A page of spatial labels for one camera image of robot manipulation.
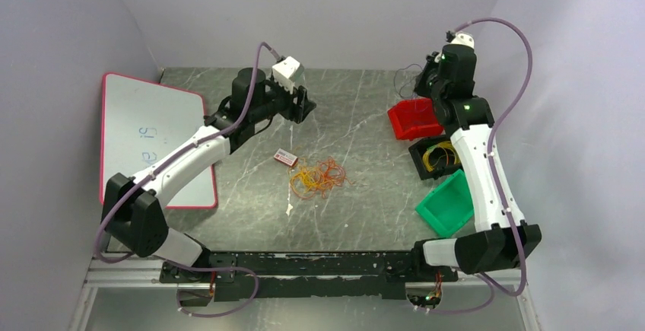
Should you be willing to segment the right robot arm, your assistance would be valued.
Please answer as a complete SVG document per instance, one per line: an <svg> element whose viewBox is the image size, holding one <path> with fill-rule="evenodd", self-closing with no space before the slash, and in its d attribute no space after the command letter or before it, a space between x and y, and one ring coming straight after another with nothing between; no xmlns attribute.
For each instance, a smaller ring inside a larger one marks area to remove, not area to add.
<svg viewBox="0 0 645 331"><path fill-rule="evenodd" d="M465 274L524 269L526 257L542 239L537 224L527 224L513 199L499 160L495 119L486 99L474 95L477 62L471 46L446 44L427 59L415 88L433 102L438 123L456 149L474 205L475 233L422 242L411 259L411 273L430 280L440 266Z"/></svg>

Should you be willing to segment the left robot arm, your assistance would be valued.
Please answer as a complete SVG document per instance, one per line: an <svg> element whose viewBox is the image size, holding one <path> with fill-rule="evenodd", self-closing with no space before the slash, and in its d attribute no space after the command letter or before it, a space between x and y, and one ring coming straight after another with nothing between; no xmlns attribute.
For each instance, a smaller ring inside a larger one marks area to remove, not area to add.
<svg viewBox="0 0 645 331"><path fill-rule="evenodd" d="M179 266L191 282L211 270L211 252L187 234L172 229L164 209L202 171L232 155L259 133L257 124L277 115L303 122L316 108L304 86L285 87L277 72L266 75L243 68L231 83L231 93L203 126L180 147L152 166L131 176L116 173L106 183L103 213L94 251L100 255L104 234L125 245L132 255L156 256Z"/></svg>

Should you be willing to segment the red plastic bin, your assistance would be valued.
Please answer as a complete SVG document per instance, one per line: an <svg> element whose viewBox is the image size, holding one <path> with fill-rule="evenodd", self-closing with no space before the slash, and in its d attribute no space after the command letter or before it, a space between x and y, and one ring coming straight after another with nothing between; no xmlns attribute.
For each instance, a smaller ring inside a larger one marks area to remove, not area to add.
<svg viewBox="0 0 645 331"><path fill-rule="evenodd" d="M412 141L443 133L428 98L401 100L387 110L387 116L398 140Z"/></svg>

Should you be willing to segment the small red white box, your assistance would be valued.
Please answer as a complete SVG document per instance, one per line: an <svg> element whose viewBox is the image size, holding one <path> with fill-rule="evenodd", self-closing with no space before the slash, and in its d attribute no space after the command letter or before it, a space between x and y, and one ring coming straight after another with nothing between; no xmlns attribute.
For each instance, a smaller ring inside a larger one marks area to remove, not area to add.
<svg viewBox="0 0 645 331"><path fill-rule="evenodd" d="M299 160L298 156L281 148L275 152L273 158L287 167L294 167Z"/></svg>

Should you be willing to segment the black plastic bin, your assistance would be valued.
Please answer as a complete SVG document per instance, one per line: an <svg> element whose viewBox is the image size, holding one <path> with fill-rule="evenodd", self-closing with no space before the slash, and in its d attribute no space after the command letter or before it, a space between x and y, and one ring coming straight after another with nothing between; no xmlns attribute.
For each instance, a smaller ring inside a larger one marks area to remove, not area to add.
<svg viewBox="0 0 645 331"><path fill-rule="evenodd" d="M462 168L462 162L445 135L422 138L408 148L421 180L436 180Z"/></svg>

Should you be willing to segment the green plastic bin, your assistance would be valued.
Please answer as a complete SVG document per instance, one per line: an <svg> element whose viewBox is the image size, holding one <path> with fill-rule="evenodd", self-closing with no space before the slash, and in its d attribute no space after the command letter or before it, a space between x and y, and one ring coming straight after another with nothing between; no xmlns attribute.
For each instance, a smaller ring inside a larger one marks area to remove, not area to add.
<svg viewBox="0 0 645 331"><path fill-rule="evenodd" d="M457 170L428 193L415 211L439 238L457 233L474 216L474 205L463 170Z"/></svg>

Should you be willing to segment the white board pink rim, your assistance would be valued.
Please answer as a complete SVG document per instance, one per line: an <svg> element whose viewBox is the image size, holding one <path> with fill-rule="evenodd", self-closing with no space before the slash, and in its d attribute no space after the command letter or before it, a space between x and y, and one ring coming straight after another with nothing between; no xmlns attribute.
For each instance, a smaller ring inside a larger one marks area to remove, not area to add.
<svg viewBox="0 0 645 331"><path fill-rule="evenodd" d="M137 173L182 146L203 125L205 113L205 101L197 93L106 73L99 197L115 173Z"/></svg>

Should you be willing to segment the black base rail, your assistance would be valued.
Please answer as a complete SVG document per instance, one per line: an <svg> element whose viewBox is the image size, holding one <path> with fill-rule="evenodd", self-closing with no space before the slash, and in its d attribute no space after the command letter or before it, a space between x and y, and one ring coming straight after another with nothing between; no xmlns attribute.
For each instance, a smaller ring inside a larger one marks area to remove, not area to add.
<svg viewBox="0 0 645 331"><path fill-rule="evenodd" d="M405 300L411 283L456 282L456 271L429 266L417 250L359 252L213 252L214 272L163 263L159 281L181 288L214 287L214 301L257 298L379 296Z"/></svg>

